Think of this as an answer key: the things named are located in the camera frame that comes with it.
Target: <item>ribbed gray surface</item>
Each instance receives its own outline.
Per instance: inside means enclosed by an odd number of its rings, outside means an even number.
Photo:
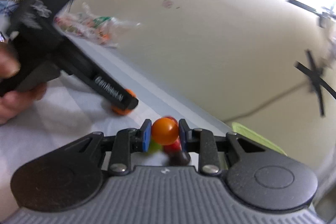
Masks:
[[[233,199],[222,183],[189,167],[138,166],[108,180],[84,206],[62,213],[19,209],[5,224],[312,224],[309,210],[286,215],[255,212]]]

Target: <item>orange ball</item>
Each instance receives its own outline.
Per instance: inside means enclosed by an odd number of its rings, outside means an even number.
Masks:
[[[135,97],[135,98],[137,97],[133,91],[131,91],[131,90],[129,90],[129,89],[125,89],[125,90],[127,90],[128,93],[129,93],[130,95],[132,95],[133,97]],[[114,113],[117,113],[117,114],[122,115],[122,116],[125,116],[125,115],[127,115],[128,113],[130,113],[130,112],[133,111],[133,109],[125,109],[125,110],[121,110],[121,109],[119,109],[119,108],[116,107],[116,106],[112,106],[111,109],[112,109],[112,111],[113,111]]]
[[[169,118],[160,118],[152,125],[151,138],[160,145],[173,144],[179,136],[179,127]]]
[[[179,125],[179,122],[173,117],[173,116],[164,116],[164,118],[168,118],[173,120],[177,125]]]

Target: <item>human hand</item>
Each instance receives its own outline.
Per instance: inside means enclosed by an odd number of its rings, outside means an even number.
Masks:
[[[0,43],[0,77],[10,78],[16,75],[19,70],[19,62],[6,50],[6,44]],[[43,83],[27,92],[13,90],[0,97],[0,124],[14,118],[30,107],[35,100],[42,99],[46,90],[47,85]]]

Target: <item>plastic bag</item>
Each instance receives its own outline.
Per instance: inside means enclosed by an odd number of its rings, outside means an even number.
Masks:
[[[93,15],[86,3],[83,3],[83,10],[83,13],[78,14],[65,12],[55,17],[55,23],[66,33],[107,47],[116,47],[120,35],[141,25],[138,22],[119,20],[115,17]]]

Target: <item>screw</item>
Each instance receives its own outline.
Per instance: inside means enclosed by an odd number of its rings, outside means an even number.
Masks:
[[[208,164],[202,167],[202,171],[205,174],[214,175],[219,172],[219,167],[216,165]]]
[[[127,170],[127,166],[124,164],[112,164],[110,170],[116,173],[122,173]]]

